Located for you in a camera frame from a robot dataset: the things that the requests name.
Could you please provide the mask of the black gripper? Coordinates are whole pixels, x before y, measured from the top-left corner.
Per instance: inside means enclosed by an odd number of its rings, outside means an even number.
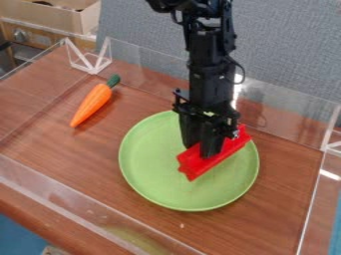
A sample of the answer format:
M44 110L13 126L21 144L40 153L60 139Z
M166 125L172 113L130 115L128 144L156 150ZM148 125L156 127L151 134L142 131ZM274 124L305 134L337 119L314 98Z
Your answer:
M234 64L227 64L221 70L190 70L188 89L172 91L182 143L190 148L200 138L202 158L219 154L225 139L237 133L239 113L231 106L234 75Z

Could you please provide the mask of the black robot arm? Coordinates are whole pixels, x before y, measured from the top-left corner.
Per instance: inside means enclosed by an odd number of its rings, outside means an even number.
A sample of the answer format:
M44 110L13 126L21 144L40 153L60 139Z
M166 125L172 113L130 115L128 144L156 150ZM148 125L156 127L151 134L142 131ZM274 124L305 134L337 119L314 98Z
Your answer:
M182 26L188 52L188 91L174 92L182 143L199 146L199 156L221 153L223 141L238 137L239 113L231 106L234 75L241 65L230 57L237 35L231 0L147 0Z

